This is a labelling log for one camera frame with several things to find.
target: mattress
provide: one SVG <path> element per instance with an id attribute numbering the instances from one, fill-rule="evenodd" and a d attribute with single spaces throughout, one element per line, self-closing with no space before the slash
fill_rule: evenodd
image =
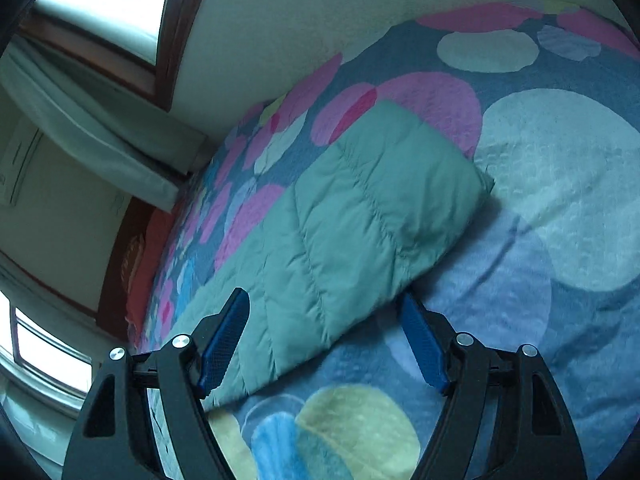
<path id="1" fill-rule="evenodd" d="M 294 134 L 254 142 L 285 116 L 283 99 L 259 105 L 194 179 L 138 349 L 165 341 L 241 244 L 233 225 L 246 232 L 264 217 L 273 201 L 254 198 L 263 187 L 288 186 L 354 115 L 391 99 L 495 179 L 489 203 L 415 290 L 486 346 L 539 348 L 596 478 L 640 412 L 639 61 L 623 30 L 562 2 L 488 4 L 372 33 L 305 94 L 304 113 L 288 115 Z M 442 405 L 388 306 L 209 420 L 240 479 L 409 479 Z M 151 407 L 165 471 L 180 478 L 158 396 Z"/>

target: air conditioner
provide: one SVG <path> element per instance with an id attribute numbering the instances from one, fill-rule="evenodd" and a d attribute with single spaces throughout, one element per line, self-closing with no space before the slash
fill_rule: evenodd
<path id="1" fill-rule="evenodd" d="M 20 186 L 42 133 L 26 117 L 15 127 L 2 158 L 0 158 L 0 206 L 13 206 Z"/>

